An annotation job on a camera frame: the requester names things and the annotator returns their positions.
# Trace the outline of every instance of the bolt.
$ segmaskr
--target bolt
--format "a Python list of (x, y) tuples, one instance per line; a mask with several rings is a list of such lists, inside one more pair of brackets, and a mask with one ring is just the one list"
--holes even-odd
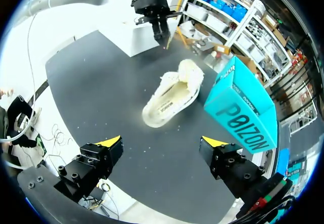
[(244, 162), (244, 161), (246, 161), (246, 157), (245, 157), (245, 155), (241, 155), (241, 160)]
[(35, 184), (33, 183), (33, 182), (29, 182), (29, 184), (28, 184), (28, 188), (29, 189), (32, 189), (32, 188), (34, 188), (35, 187)]
[(36, 180), (37, 182), (41, 183), (43, 182), (44, 178), (42, 176), (38, 176)]
[(64, 166), (59, 166), (58, 168), (57, 168), (57, 170), (59, 171), (59, 174), (61, 174), (61, 175), (63, 175), (63, 176), (65, 176), (67, 173), (66, 173), (66, 170), (65, 170), (65, 167)]
[(251, 178), (251, 175), (249, 173), (244, 174), (244, 179), (249, 180)]
[(78, 173), (74, 172), (73, 174), (71, 174), (71, 178), (74, 182), (77, 182), (80, 179), (80, 176)]

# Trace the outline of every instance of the black table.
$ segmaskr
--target black table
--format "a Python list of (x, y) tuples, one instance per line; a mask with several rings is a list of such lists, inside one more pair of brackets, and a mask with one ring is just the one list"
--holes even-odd
[[(141, 112), (167, 71), (197, 58), (172, 42), (129, 58), (98, 31), (58, 52), (46, 64), (50, 88), (70, 133), (81, 146), (121, 135), (125, 152), (110, 180), (141, 203), (193, 223), (217, 223), (234, 197), (216, 181), (200, 157), (208, 136), (237, 143), (203, 109), (216, 73), (205, 73), (197, 100), (161, 128), (150, 128)], [(251, 160), (251, 154), (245, 153)]]

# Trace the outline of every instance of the black mount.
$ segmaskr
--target black mount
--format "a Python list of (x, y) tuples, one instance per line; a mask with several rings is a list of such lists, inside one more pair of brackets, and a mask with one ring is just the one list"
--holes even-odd
[(262, 208), (269, 201), (282, 199), (292, 186), (292, 181), (283, 180), (276, 173), (270, 179), (262, 176), (263, 166), (256, 166), (244, 155), (237, 153), (241, 147), (237, 144), (223, 144), (213, 147), (204, 137), (200, 141), (200, 154), (210, 167), (216, 180), (222, 179), (236, 199), (241, 198), (244, 205), (237, 218), (256, 208)]
[(167, 0), (134, 0), (132, 7), (137, 14), (142, 14), (136, 25), (151, 23), (154, 39), (159, 45), (166, 47), (170, 38), (170, 31), (167, 23), (168, 18), (177, 17), (182, 13), (171, 11)]

